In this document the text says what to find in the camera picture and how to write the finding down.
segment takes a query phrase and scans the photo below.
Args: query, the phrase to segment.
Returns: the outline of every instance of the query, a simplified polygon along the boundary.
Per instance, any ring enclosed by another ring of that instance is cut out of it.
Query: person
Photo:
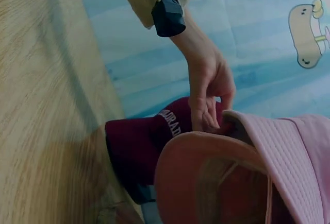
[[[128,0],[141,23],[150,29],[154,23],[152,8],[158,0]],[[184,11],[186,29],[170,37],[188,64],[191,121],[194,131],[217,132],[216,99],[224,109],[231,109],[236,92],[232,71],[213,41],[194,22],[186,7],[188,0],[178,0]]]

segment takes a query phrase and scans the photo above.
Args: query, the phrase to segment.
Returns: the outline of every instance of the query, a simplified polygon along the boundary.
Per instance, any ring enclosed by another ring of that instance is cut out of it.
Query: hat
[[[221,122],[221,103],[216,105]],[[165,144],[179,134],[192,131],[188,97],[180,98],[154,117],[108,121],[106,143],[112,167],[132,199],[136,188],[153,185],[158,157]]]
[[[330,223],[330,119],[222,113],[225,134],[164,147],[155,190],[164,224]]]

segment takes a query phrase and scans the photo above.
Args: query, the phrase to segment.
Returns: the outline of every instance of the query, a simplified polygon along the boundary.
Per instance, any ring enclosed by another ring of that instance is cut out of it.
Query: cartoon character
[[[319,18],[323,12],[321,0],[297,5],[290,11],[290,32],[298,54],[298,64],[303,68],[315,67],[325,52],[326,44],[330,48],[329,28],[325,27],[324,34],[320,29]]]

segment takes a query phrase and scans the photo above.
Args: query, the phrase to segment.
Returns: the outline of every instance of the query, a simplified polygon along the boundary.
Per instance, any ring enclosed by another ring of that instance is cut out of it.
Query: wooden floor
[[[1,224],[97,223],[127,201],[103,132],[121,117],[81,0],[0,0]]]

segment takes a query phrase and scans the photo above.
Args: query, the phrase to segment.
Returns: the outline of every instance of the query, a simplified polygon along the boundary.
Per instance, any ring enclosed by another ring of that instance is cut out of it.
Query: wrist
[[[179,35],[170,37],[189,62],[194,58],[208,58],[218,51],[214,43],[194,22],[191,14],[185,10],[186,29]]]

